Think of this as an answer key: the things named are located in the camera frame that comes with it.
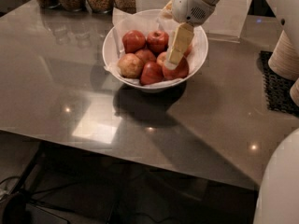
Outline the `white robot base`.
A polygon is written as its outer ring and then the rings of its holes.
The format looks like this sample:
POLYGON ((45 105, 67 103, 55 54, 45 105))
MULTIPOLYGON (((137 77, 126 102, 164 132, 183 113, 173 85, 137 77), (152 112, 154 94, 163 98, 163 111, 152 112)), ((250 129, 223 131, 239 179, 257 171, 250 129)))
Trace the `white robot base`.
POLYGON ((253 224, 299 224, 299 129, 279 144, 266 166, 253 224))

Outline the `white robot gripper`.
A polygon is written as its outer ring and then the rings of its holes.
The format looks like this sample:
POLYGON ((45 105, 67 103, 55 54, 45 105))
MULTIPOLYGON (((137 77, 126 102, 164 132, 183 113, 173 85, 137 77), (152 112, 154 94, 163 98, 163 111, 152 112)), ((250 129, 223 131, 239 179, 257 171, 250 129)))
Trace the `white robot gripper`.
POLYGON ((202 25, 214 12, 216 6, 206 0, 170 0, 160 16, 173 19, 179 24, 171 31, 166 52, 165 66, 174 70, 184 57, 194 37, 194 27, 202 25))

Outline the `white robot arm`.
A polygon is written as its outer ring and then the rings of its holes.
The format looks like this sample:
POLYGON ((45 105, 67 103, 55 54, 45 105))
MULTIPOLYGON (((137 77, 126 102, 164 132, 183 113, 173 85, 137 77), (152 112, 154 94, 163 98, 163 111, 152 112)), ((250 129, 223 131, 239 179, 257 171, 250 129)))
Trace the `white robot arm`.
MULTIPOLYGON (((193 38, 193 29, 206 22, 221 0, 171 0, 171 18, 179 23, 166 54, 167 66, 175 69, 193 38)), ((266 0, 299 51, 299 0, 266 0)))

